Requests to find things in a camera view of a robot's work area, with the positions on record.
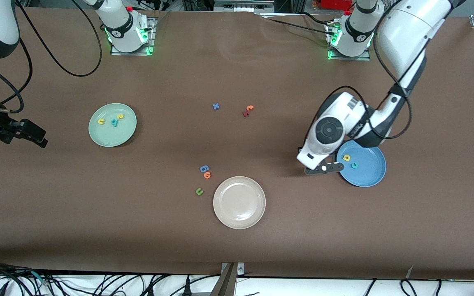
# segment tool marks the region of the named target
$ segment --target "black cable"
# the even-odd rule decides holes
[[[367,112],[367,114],[369,113],[369,107],[367,107],[367,103],[365,103],[365,100],[363,99],[363,96],[358,92],[358,90],[356,90],[355,88],[353,88],[352,86],[345,86],[346,88],[349,88],[350,90],[352,90],[353,92],[355,92],[359,98],[360,98],[360,101],[363,103],[363,107],[365,108],[365,112]],[[411,126],[411,123],[412,123],[412,106],[411,106],[411,101],[409,100],[409,98],[407,97],[403,97],[403,99],[405,100],[405,102],[407,103],[407,107],[409,109],[409,118],[407,120],[407,124],[405,125],[405,127],[399,132],[397,133],[396,135],[394,136],[384,136],[384,135],[381,135],[380,133],[378,133],[376,131],[376,129],[374,129],[374,126],[372,126],[372,122],[369,119],[367,119],[367,123],[369,124],[370,126],[370,129],[371,131],[379,138],[381,139],[385,139],[385,140],[392,140],[392,139],[396,139],[397,137],[400,137],[401,135],[403,135],[408,129],[409,127]]]
[[[25,277],[25,279],[27,279],[31,284],[32,286],[34,287],[34,296],[40,296],[41,293],[38,295],[38,292],[40,291],[40,285],[38,285],[37,283],[37,279],[34,278],[34,281],[32,281],[32,279],[28,278],[28,277]]]
[[[385,19],[385,17],[390,13],[390,11],[393,9],[393,7],[395,7],[398,3],[400,3],[402,0],[398,0],[397,2],[395,2],[393,5],[391,5],[389,7],[389,9],[387,11],[385,11],[382,15],[382,17],[380,18],[380,20],[376,23],[376,27],[374,29],[374,37],[373,37],[373,40],[374,40],[374,53],[376,53],[376,58],[378,58],[378,62],[380,62],[381,66],[383,67],[383,69],[385,70],[385,72],[387,72],[387,74],[391,77],[391,79],[393,79],[393,81],[395,82],[395,84],[397,85],[400,85],[399,81],[401,79],[403,79],[403,77],[406,75],[406,73],[410,70],[410,68],[414,65],[414,62],[416,62],[416,60],[418,59],[418,57],[422,54],[422,52],[424,51],[424,49],[427,47],[427,45],[429,44],[429,41],[427,41],[422,49],[420,49],[420,51],[418,52],[418,54],[416,55],[416,57],[413,59],[413,62],[409,65],[409,67],[407,68],[407,70],[403,73],[403,75],[400,77],[400,79],[397,79],[395,75],[393,75],[393,73],[391,73],[391,71],[389,70],[389,68],[387,67],[387,65],[385,65],[385,62],[382,60],[381,56],[380,56],[380,52],[378,51],[378,32],[379,32],[379,29],[380,29],[380,25],[381,23],[383,22],[383,20]]]
[[[27,79],[25,80],[25,83],[17,90],[17,92],[21,93],[27,86],[28,83],[30,82],[30,79],[32,79],[32,59],[30,58],[30,54],[28,53],[27,47],[25,46],[25,43],[23,40],[20,38],[19,43],[21,44],[21,47],[23,48],[23,51],[25,52],[25,56],[27,56],[27,62],[28,62],[28,76]],[[15,98],[17,95],[14,93],[13,95],[9,96],[8,98],[4,99],[1,104],[4,105],[6,102],[12,100]]]
[[[10,81],[8,81],[8,79],[6,79],[1,74],[0,74],[0,79],[3,80],[3,82],[6,83],[7,86],[9,86],[12,89],[14,94],[17,96],[17,99],[19,100],[19,108],[17,110],[8,110],[8,112],[5,111],[4,113],[15,114],[15,113],[21,112],[23,110],[23,108],[25,107],[25,104],[23,103],[23,98],[21,97],[21,94],[19,93],[17,88]]]
[[[291,24],[291,23],[287,23],[287,22],[283,22],[283,21],[278,21],[277,19],[269,18],[269,20],[271,20],[273,22],[276,22],[276,23],[285,24],[285,25],[288,25],[288,26],[293,26],[293,27],[297,27],[297,28],[301,28],[301,29],[305,29],[305,30],[310,30],[310,31],[314,31],[314,32],[322,32],[323,34],[327,34],[327,35],[334,35],[333,32],[326,32],[326,31],[323,31],[323,30],[308,28],[308,27],[304,27],[304,26],[300,26],[300,25],[296,25],[296,24]]]
[[[153,287],[159,282],[162,281],[163,279],[169,277],[171,274],[163,274],[161,275],[158,279],[156,279],[153,283],[150,283],[147,288],[140,294],[140,296],[145,296],[145,294],[150,294],[150,291],[153,290]]]
[[[141,277],[142,277],[142,275],[139,274],[139,275],[135,275],[134,277],[128,279],[128,280],[125,281],[123,284],[121,284],[121,285],[119,285],[118,287],[116,287],[116,289],[113,290],[113,292],[111,293],[111,296],[113,296],[114,294],[116,294],[116,292],[117,292],[118,290],[120,290],[120,288],[122,288],[126,283],[129,283],[130,281],[132,281],[132,280],[134,280],[134,279],[136,279],[136,278],[141,278]]]
[[[408,283],[408,284],[409,284],[409,287],[411,287],[411,290],[412,290],[412,293],[414,294],[414,296],[418,296],[418,295],[416,294],[416,290],[414,290],[414,288],[413,288],[411,282],[410,282],[409,280],[407,280],[407,279],[402,279],[402,280],[400,281],[400,288],[402,289],[402,292],[403,292],[404,294],[406,294],[407,296],[411,296],[409,293],[407,293],[407,292],[405,291],[405,288],[403,288],[403,283]]]
[[[188,274],[188,277],[186,277],[186,284],[184,285],[184,292],[182,292],[182,296],[192,296],[193,293],[191,292],[191,286],[190,286],[190,275]]]
[[[304,12],[300,12],[299,14],[304,14],[306,15],[307,17],[310,17],[314,22],[318,23],[318,24],[322,24],[322,25],[326,25],[327,22],[330,22],[330,21],[333,21],[334,19],[331,19],[329,21],[320,21],[319,19],[315,18],[313,15],[311,15],[310,13],[304,11]]]
[[[103,293],[104,291],[104,286],[105,286],[105,283],[112,279],[114,277],[114,275],[111,275],[109,278],[107,278],[107,275],[104,275],[104,280],[102,281],[101,285],[102,285],[102,288],[100,289],[100,295]],[[96,288],[96,290],[94,291],[94,294],[96,293],[96,291],[98,290],[98,288],[100,287],[100,285],[98,285],[98,287]]]
[[[436,292],[434,293],[434,296],[438,296],[438,293],[440,293],[440,289],[442,288],[442,280],[438,279],[438,288],[436,288]]]
[[[64,66],[62,66],[62,64],[60,64],[60,62],[58,62],[58,60],[56,59],[56,57],[54,56],[54,54],[51,52],[51,50],[49,49],[49,47],[47,46],[47,44],[45,44],[45,41],[43,41],[43,38],[41,37],[41,35],[39,34],[38,30],[36,29],[36,27],[34,26],[34,24],[32,23],[32,21],[30,20],[30,17],[28,17],[28,14],[27,12],[25,11],[25,8],[23,8],[23,6],[21,6],[21,3],[19,3],[19,1],[16,1],[16,5],[19,6],[19,8],[21,9],[21,11],[23,12],[23,14],[25,15],[25,18],[27,19],[28,23],[30,24],[30,27],[32,28],[32,30],[34,30],[34,32],[36,33],[36,36],[38,37],[39,41],[41,42],[41,44],[43,44],[43,47],[45,47],[45,49],[47,50],[47,52],[49,53],[49,55],[51,56],[52,60],[54,60],[54,62],[56,63],[56,65],[58,65],[58,67],[60,67],[63,71],[65,71],[66,73],[72,75],[72,76],[75,76],[75,77],[86,77],[86,76],[89,76],[91,75],[92,73],[94,73],[98,67],[100,67],[100,64],[102,63],[102,44],[100,43],[100,37],[98,36],[98,32],[96,31],[96,28],[94,27],[94,24],[92,23],[91,19],[89,18],[89,16],[87,16],[87,14],[85,13],[85,11],[83,11],[83,9],[81,9],[81,7],[78,5],[77,2],[75,2],[75,0],[71,0],[72,3],[74,3],[74,5],[77,6],[77,8],[79,9],[79,11],[81,11],[81,13],[83,13],[83,15],[85,16],[85,18],[87,19],[87,21],[89,22],[89,24],[91,25],[91,27],[93,28],[93,32],[94,32],[94,35],[96,36],[96,41],[98,42],[98,49],[100,50],[100,57],[98,58],[98,63],[96,64],[96,66],[94,67],[94,69],[92,69],[89,73],[86,73],[86,74],[75,74],[69,70],[67,70]]]
[[[365,296],[369,296],[370,290],[372,289],[372,286],[376,283],[376,278],[372,279],[372,282],[369,285],[369,288],[367,289],[367,292],[365,292]]]
[[[13,281],[15,281],[19,286],[19,290],[21,291],[22,296],[25,296],[24,290],[27,292],[29,296],[33,296],[30,290],[28,290],[28,287],[20,279],[18,279],[17,276],[4,270],[2,267],[0,267],[0,274],[4,274],[6,277],[11,278]]]
[[[198,281],[201,281],[201,280],[203,280],[203,279],[212,278],[212,277],[218,277],[218,276],[220,276],[220,274],[207,275],[207,276],[205,276],[205,277],[200,277],[200,278],[198,278],[198,279],[195,279],[195,280],[193,280],[193,281],[190,281],[190,284],[195,283],[195,282],[198,282]],[[180,292],[180,290],[182,290],[182,289],[184,289],[184,288],[186,288],[186,285],[183,285],[183,286],[180,287],[178,290],[176,290],[175,292],[171,293],[170,296],[173,296],[174,294]]]
[[[78,289],[78,288],[74,288],[74,287],[68,285],[67,283],[65,283],[64,281],[60,281],[60,283],[65,285],[70,290],[77,291],[77,292],[80,292],[80,293],[84,293],[84,294],[87,294],[87,295],[94,295],[92,292],[87,292],[87,291],[84,291],[84,290],[81,290],[81,289]]]
[[[140,277],[140,280],[142,281],[142,292],[144,292],[144,290],[145,290],[145,281],[144,281],[144,277]]]
[[[107,287],[109,287],[110,285],[112,285],[114,282],[116,282],[117,280],[123,278],[123,277],[126,277],[127,274],[122,274],[120,275],[119,277],[117,277],[116,279],[113,279],[110,283],[108,283],[107,285],[105,285],[105,287],[102,285],[102,289],[100,290],[100,294],[98,294],[98,296],[102,296],[102,293],[107,289]]]
[[[63,287],[60,285],[60,283],[58,283],[58,281],[53,281],[53,283],[54,283],[54,286],[55,286],[56,288],[58,288],[58,290],[60,290],[60,291],[62,292],[62,295],[63,295],[63,296],[68,296],[67,293],[65,292],[65,290],[63,289]]]

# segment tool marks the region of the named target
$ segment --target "brown table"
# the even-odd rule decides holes
[[[63,65],[79,73],[94,66],[96,42],[79,11],[28,11]],[[364,189],[339,174],[305,176],[295,156],[331,90],[350,84],[373,106],[385,96],[391,79],[375,58],[327,60],[318,33],[251,13],[170,13],[153,56],[106,54],[94,75],[76,78],[56,67],[18,17],[34,77],[14,118],[47,130],[49,144],[0,143],[0,261],[204,274],[240,261],[253,275],[390,278],[414,264],[416,278],[474,278],[474,29],[467,19],[448,19],[429,45],[411,97],[412,127],[381,146],[387,175]],[[23,51],[0,60],[0,71],[20,86]],[[0,82],[0,99],[9,93]],[[87,124],[112,102],[133,107],[139,125],[125,145],[102,148]],[[199,171],[205,164],[209,180]],[[265,215],[252,228],[229,229],[213,212],[212,195],[231,176],[265,190]]]

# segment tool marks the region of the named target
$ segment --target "white plate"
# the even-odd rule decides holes
[[[213,210],[222,224],[233,229],[254,226],[265,213],[265,192],[256,181],[235,176],[218,186],[213,196]]]

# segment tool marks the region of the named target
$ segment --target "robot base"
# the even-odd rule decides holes
[[[156,38],[156,24],[158,23],[157,17],[147,17],[147,28],[149,29],[147,34],[147,42],[143,44],[139,49],[134,52],[125,53],[121,52],[111,44],[111,55],[112,56],[152,56],[153,47],[155,46]]]
[[[342,32],[341,32],[341,24],[340,24],[340,19],[335,18],[331,22],[327,22],[326,25],[324,25],[325,31],[326,32],[333,32],[334,35],[327,35],[327,51],[328,51],[328,57],[329,60],[370,60],[369,56],[369,49],[365,49],[362,54],[359,56],[346,56],[344,54],[341,54],[332,44],[336,42],[341,38]]]
[[[365,49],[365,51],[359,56],[346,56],[337,51],[337,49],[330,45],[330,43],[328,43],[327,46],[329,60],[370,60],[369,49]]]

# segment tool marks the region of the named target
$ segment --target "green led light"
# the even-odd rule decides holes
[[[109,32],[107,32],[107,30],[105,31],[105,34],[107,34],[107,40],[109,40],[109,43],[113,44],[111,41],[111,36],[109,36]]]
[[[373,37],[374,37],[374,34],[371,34],[370,37],[369,37],[369,43],[367,43],[367,48],[369,48]]]
[[[147,41],[147,35],[146,35],[146,37],[144,38],[144,37],[142,36],[142,34],[140,33],[141,31],[142,31],[142,30],[137,30],[137,34],[139,34],[140,41],[143,42],[143,43],[145,43],[145,42]]]
[[[337,46],[337,43],[339,42],[339,39],[341,38],[341,35],[343,35],[341,30],[338,30],[337,37],[332,39],[331,45]]]

